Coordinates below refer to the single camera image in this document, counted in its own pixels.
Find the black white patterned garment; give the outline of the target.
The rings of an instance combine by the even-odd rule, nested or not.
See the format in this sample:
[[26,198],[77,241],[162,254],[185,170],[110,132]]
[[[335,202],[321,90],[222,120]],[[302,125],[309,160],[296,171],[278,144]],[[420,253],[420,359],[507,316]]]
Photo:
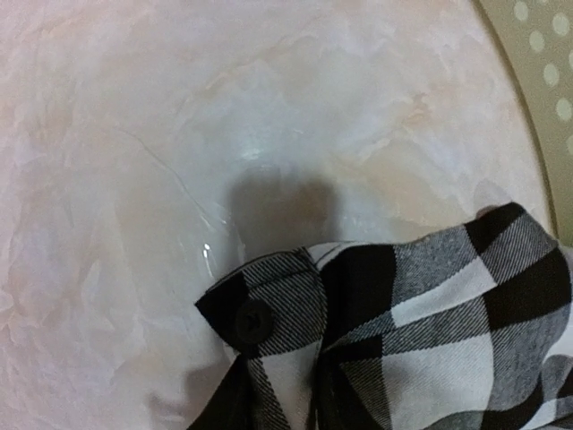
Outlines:
[[263,256],[196,305],[235,354],[196,429],[572,426],[572,251],[516,203]]

